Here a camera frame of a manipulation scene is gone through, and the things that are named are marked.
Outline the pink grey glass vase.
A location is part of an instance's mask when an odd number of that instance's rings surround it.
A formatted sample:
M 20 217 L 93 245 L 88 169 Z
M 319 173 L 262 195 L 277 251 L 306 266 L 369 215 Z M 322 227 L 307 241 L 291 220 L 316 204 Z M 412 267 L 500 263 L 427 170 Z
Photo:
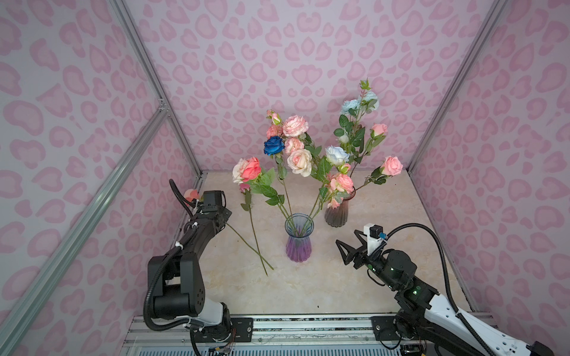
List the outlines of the pink grey glass vase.
M 356 192 L 353 191 L 348 197 L 344 198 L 337 208 L 327 208 L 324 214 L 325 222 L 334 228 L 343 227 L 349 215 L 350 200 L 355 197 Z

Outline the blue purple glass vase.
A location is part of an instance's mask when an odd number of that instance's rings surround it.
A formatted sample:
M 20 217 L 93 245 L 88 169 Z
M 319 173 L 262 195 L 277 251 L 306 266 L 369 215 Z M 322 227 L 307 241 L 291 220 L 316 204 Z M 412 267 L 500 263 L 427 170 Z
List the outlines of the blue purple glass vase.
M 285 231 L 288 235 L 286 255 L 296 263 L 307 261 L 312 254 L 310 236 L 314 230 L 313 219 L 306 214 L 294 213 L 285 222 Z

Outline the pink peach rose spray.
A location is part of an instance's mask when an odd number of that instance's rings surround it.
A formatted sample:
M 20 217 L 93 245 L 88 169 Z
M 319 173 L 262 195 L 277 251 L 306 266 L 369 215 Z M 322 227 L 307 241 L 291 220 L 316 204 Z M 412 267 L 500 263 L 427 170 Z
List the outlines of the pink peach rose spray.
M 322 210 L 327 213 L 339 210 L 344 201 L 352 196 L 355 187 L 348 174 L 349 170 L 348 164 L 333 167 L 322 160 L 316 167 L 316 171 L 311 173 L 311 177 L 321 184 L 310 212 L 311 218 L 315 218 Z

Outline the pink white peony spray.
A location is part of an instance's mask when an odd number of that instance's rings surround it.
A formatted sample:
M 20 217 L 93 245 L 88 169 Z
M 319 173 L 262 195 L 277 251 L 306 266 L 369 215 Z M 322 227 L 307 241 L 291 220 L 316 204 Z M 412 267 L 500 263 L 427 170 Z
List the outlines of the pink white peony spray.
M 294 173 L 310 177 L 313 170 L 313 157 L 323 156 L 324 150 L 316 146 L 308 134 L 308 121 L 298 115 L 284 120 L 279 113 L 273 110 L 267 111 L 266 118 L 270 121 L 270 127 L 266 133 L 267 140 L 271 136 L 281 136 L 284 139 L 287 174 Z

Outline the pale blue flower spray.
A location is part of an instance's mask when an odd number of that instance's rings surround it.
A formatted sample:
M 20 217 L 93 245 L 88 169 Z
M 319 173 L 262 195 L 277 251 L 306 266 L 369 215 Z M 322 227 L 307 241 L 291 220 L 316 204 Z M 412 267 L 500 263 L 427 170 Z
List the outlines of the pale blue flower spray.
M 350 170 L 347 174 L 350 177 L 364 158 L 372 154 L 377 146 L 376 138 L 382 137 L 382 133 L 376 135 L 373 129 L 367 128 L 364 123 L 364 118 L 378 107 L 378 96 L 373 92 L 368 79 L 360 81 L 359 96 L 345 101 L 341 106 L 338 128 L 334 130 L 334 135 L 339 146 L 349 156 L 347 163 L 350 164 Z

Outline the red pink rose stem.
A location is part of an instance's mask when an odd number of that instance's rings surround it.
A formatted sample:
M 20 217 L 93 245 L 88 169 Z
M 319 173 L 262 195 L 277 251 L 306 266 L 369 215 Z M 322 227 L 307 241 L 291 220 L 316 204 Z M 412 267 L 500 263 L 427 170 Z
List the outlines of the red pink rose stem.
M 284 216 L 281 210 L 284 194 L 280 194 L 277 189 L 273 187 L 273 183 L 278 180 L 275 169 L 263 169 L 259 159 L 255 157 L 251 157 L 247 159 L 247 161 L 248 165 L 242 174 L 243 183 L 250 185 L 252 195 L 260 194 L 265 197 L 265 203 L 269 206 L 277 207 Z

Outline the dark blue small flower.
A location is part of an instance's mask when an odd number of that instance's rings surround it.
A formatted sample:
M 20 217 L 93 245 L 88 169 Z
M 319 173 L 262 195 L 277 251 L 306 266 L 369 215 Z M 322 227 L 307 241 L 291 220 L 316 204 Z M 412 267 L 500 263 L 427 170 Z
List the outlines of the dark blue small flower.
M 284 139 L 281 136 L 271 136 L 264 143 L 264 154 L 273 158 L 277 167 L 278 182 L 280 182 L 284 189 L 284 201 L 281 204 L 281 210 L 284 213 L 284 216 L 288 217 L 292 214 L 292 207 L 285 183 L 287 169 L 285 166 L 284 150 Z

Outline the cream rose single stem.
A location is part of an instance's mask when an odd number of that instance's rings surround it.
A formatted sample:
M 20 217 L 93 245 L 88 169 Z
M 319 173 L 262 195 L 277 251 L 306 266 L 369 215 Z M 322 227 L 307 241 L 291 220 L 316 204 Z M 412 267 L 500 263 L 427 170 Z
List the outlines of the cream rose single stem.
M 242 184 L 244 182 L 242 174 L 248 165 L 248 161 L 245 159 L 240 159 L 238 163 L 232 169 L 232 180 L 234 183 Z

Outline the pink peach rose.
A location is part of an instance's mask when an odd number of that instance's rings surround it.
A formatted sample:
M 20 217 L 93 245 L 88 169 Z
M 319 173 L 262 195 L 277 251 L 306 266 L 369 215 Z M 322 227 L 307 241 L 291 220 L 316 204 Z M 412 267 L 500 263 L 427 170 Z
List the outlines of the pink peach rose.
M 187 206 L 190 206 L 192 208 L 196 208 L 197 204 L 201 201 L 201 196 L 199 195 L 198 190 L 188 189 L 183 194 L 183 200 L 186 202 Z M 268 274 L 267 273 L 267 267 L 269 267 L 271 270 L 274 270 L 273 266 L 263 257 L 263 255 L 260 254 L 259 249 L 255 249 L 252 245 L 250 245 L 246 241 L 246 239 L 233 226 L 231 226 L 230 224 L 227 223 L 227 227 L 229 227 L 234 233 L 236 233 L 237 236 L 239 236 L 239 238 L 241 239 L 241 241 L 243 243 L 245 243 L 249 249 L 251 249 L 253 252 L 255 252 L 256 255 L 259 256 L 259 258 L 261 260 L 261 265 L 264 268 L 265 274 Z

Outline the white blue artificial rose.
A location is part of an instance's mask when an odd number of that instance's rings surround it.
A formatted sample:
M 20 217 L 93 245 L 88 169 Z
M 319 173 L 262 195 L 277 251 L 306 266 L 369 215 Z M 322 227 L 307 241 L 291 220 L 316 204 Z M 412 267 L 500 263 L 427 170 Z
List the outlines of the white blue artificial rose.
M 324 150 L 323 156 L 313 157 L 312 161 L 312 173 L 316 171 L 316 167 L 320 164 L 322 160 L 325 163 L 330 163 L 333 167 L 341 166 L 343 164 L 349 164 L 350 155 L 339 146 L 329 146 Z

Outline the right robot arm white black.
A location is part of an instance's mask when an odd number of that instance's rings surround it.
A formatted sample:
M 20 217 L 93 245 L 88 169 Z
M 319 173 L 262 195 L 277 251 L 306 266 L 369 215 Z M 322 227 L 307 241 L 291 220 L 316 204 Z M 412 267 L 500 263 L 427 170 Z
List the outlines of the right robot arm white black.
M 341 240 L 335 244 L 344 264 L 365 267 L 394 292 L 400 310 L 393 330 L 399 337 L 430 341 L 453 355 L 553 355 L 539 341 L 527 344 L 488 325 L 458 307 L 450 292 L 442 294 L 417 277 L 417 265 L 406 252 L 387 248 L 393 231 L 384 234 L 381 226 L 369 225 L 354 234 L 360 247 Z

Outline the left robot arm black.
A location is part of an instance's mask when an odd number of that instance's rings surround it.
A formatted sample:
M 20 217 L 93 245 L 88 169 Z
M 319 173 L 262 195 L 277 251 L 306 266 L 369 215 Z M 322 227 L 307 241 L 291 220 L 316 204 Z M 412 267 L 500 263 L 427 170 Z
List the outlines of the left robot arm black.
M 231 216 L 223 191 L 207 191 L 203 200 L 188 200 L 171 184 L 174 195 L 189 213 L 181 239 L 164 255 L 148 262 L 148 290 L 143 319 L 155 332 L 177 326 L 192 338 L 203 335 L 222 342 L 232 335 L 232 321 L 225 303 L 206 296 L 200 258 L 209 242 L 225 229 Z

